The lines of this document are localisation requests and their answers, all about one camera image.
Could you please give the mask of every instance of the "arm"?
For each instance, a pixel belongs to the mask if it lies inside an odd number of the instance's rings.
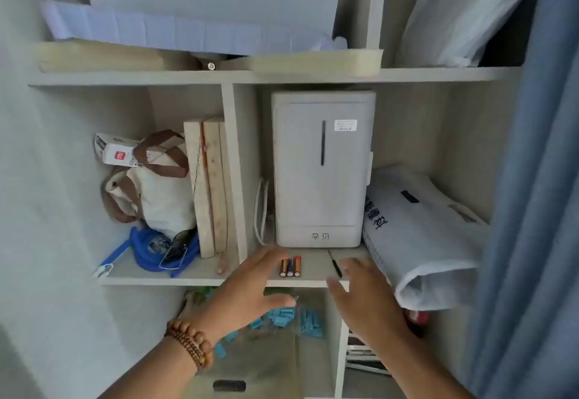
[[[243,262],[215,290],[195,318],[185,319],[205,333],[214,346],[271,309],[295,306],[287,294],[264,296],[267,279],[283,259],[283,249],[265,247]],[[178,399],[197,372],[189,353],[172,337],[165,337],[100,399]]]
[[[340,262],[350,278],[346,292],[335,278],[330,294],[346,324],[381,359],[408,399],[473,396],[408,329],[386,278],[371,260]]]

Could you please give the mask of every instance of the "label sticker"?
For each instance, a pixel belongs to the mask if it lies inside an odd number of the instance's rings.
[[[336,120],[334,122],[334,131],[336,132],[355,132],[358,128],[358,120]]]

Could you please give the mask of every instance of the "white bag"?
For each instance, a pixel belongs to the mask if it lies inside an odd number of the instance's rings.
[[[147,160],[147,149],[163,152]],[[171,240],[196,226],[193,191],[185,140],[180,133],[160,131],[133,151],[141,167],[114,168],[101,186],[105,208],[116,220],[144,219],[147,225]]]
[[[396,66],[476,66],[519,0],[417,0]]]
[[[427,176],[400,167],[374,170],[366,195],[364,243],[400,306],[439,310],[468,304],[488,225]]]

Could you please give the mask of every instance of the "wooden bead bracelet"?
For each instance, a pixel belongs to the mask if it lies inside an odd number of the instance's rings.
[[[182,320],[168,322],[165,337],[175,338],[191,355],[198,370],[213,365],[211,343],[205,339],[203,332],[195,330],[189,322]]]

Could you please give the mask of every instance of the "hand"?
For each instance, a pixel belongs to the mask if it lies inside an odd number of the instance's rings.
[[[340,266],[350,279],[350,292],[336,278],[329,278],[327,283],[348,327],[371,347],[385,338],[407,335],[402,310],[376,264],[371,259],[344,259]]]
[[[195,329],[202,330],[214,346],[225,335],[239,330],[271,309],[291,308],[291,295],[277,293],[264,296],[267,279],[283,259],[285,249],[263,247],[229,276],[205,302],[199,315],[193,319]]]

